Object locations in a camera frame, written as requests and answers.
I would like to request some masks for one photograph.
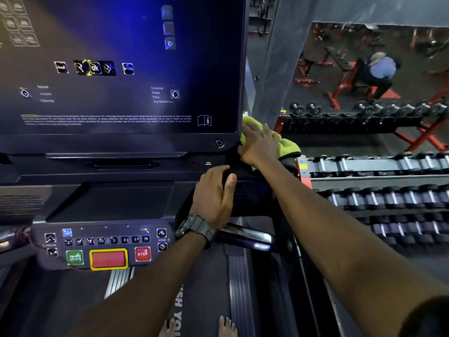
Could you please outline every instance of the bare foot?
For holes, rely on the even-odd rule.
[[[220,317],[218,327],[218,337],[237,337],[237,328],[231,320],[226,317],[226,321],[223,316]]]
[[[162,327],[159,337],[175,337],[175,320],[174,318],[170,319],[170,327],[167,329],[167,321],[164,322],[164,326]]]

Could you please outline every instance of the treadmill screen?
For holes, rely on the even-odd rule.
[[[236,132],[244,9],[245,0],[0,0],[0,132]]]

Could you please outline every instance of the green start button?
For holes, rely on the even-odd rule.
[[[84,256],[82,250],[67,251],[65,253],[65,258],[67,259],[67,265],[69,266],[84,265]]]

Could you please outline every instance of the person's left hand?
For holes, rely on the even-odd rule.
[[[223,190],[223,172],[229,165],[210,168],[201,175],[195,187],[190,214],[196,214],[207,221],[215,231],[224,228],[231,217],[237,175],[230,174]]]

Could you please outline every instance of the black pants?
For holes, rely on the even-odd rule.
[[[377,90],[374,93],[373,99],[379,99],[384,95],[385,92],[387,92],[390,89],[393,83],[391,82],[390,78],[374,77],[369,69],[370,66],[368,65],[363,66],[357,79],[365,84],[377,86]]]

